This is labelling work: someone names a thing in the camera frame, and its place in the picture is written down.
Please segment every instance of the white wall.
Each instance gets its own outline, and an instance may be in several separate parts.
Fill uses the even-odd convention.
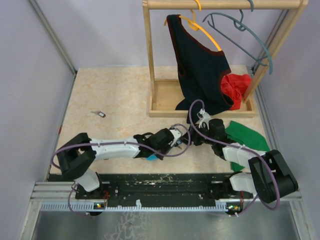
[[[320,238],[320,2],[310,0],[261,82],[281,151]]]
[[[2,1],[0,16],[0,238],[13,240],[48,170],[72,74],[27,1]]]
[[[148,65],[144,17],[141,0],[37,0],[59,39],[67,49],[76,68],[110,65]],[[253,64],[249,56],[230,43],[203,18],[214,11],[196,11],[196,19],[220,44],[230,64]],[[240,18],[237,10],[219,11]],[[265,41],[280,10],[245,10],[244,23]],[[166,16],[182,14],[192,17],[189,10],[151,10],[151,31],[155,65],[176,65]],[[249,33],[234,28],[230,19],[216,17],[216,26],[254,56],[261,47]],[[201,32],[190,30],[203,44],[216,51]]]

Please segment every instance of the wooden rack base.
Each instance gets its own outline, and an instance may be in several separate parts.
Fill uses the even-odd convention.
[[[178,79],[155,79],[155,99],[150,92],[149,117],[152,118],[187,118],[188,111],[175,110],[185,97],[182,94]],[[224,111],[215,117],[219,118],[252,118],[256,115],[254,100],[241,104],[239,110]]]

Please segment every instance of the gray hanger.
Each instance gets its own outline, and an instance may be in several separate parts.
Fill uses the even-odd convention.
[[[254,10],[254,3],[252,2],[252,0],[248,0],[251,4],[251,12]],[[202,22],[204,22],[207,17],[211,17],[211,22],[208,20],[207,23],[209,24],[209,26],[211,28],[213,28],[214,30],[216,30],[218,33],[220,33],[222,36],[224,36],[226,39],[228,39],[230,42],[232,42],[233,44],[235,44],[238,48],[240,48],[242,51],[244,51],[246,54],[248,54],[252,59],[254,59],[258,64],[266,67],[268,66],[267,64],[265,63],[262,63],[262,60],[265,59],[265,58],[268,58],[268,62],[269,62],[269,74],[272,74],[273,72],[273,62],[272,62],[272,58],[271,58],[271,55],[269,53],[269,50],[267,49],[267,47],[265,46],[265,44],[261,41],[261,39],[246,25],[243,24],[243,19],[244,19],[244,13],[242,10],[239,10],[240,11],[240,14],[241,14],[241,18],[240,18],[240,21],[235,19],[234,17],[230,16],[230,15],[227,15],[227,14],[224,14],[224,13],[220,13],[220,12],[212,12],[210,14],[208,14]],[[233,20],[233,25],[236,29],[238,29],[239,31],[241,32],[244,32],[245,30],[247,30],[257,41],[258,43],[261,45],[261,47],[263,48],[266,56],[265,57],[262,57],[262,58],[259,58],[257,59],[256,57],[254,57],[250,52],[248,52],[247,50],[245,50],[242,46],[240,46],[238,43],[236,43],[235,41],[233,41],[231,38],[229,38],[227,35],[225,35],[224,33],[222,33],[219,29],[216,28],[215,26],[215,22],[214,22],[214,17],[213,15],[220,15],[220,16],[223,16],[223,17],[226,17],[228,19],[231,19]]]

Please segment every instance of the marble floor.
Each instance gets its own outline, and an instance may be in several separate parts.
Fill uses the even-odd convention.
[[[245,74],[243,65],[230,66],[232,73]],[[175,66],[155,67],[158,78],[177,78]],[[59,136],[58,148],[79,133],[90,138],[118,140],[146,132],[156,133],[175,123],[186,124],[185,118],[150,118],[148,116],[150,75],[148,67],[80,68]],[[91,111],[102,111],[106,117]],[[227,127],[231,120],[239,122],[265,136],[256,106],[253,118],[223,119]],[[180,152],[179,148],[170,154]],[[178,157],[164,160],[114,158],[94,162],[92,170],[98,173],[220,173],[230,172],[230,163],[215,156],[209,145],[191,146]],[[59,174],[55,167],[51,174]]]

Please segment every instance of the black tank top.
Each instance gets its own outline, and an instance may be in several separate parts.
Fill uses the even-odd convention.
[[[194,100],[201,99],[205,111],[215,115],[229,110],[232,99],[221,91],[224,75],[231,73],[223,51],[211,51],[192,37],[182,26],[179,15],[166,17],[178,66],[178,77],[185,97],[176,110],[189,110]],[[192,121],[196,123],[201,109],[198,102],[192,108]]]

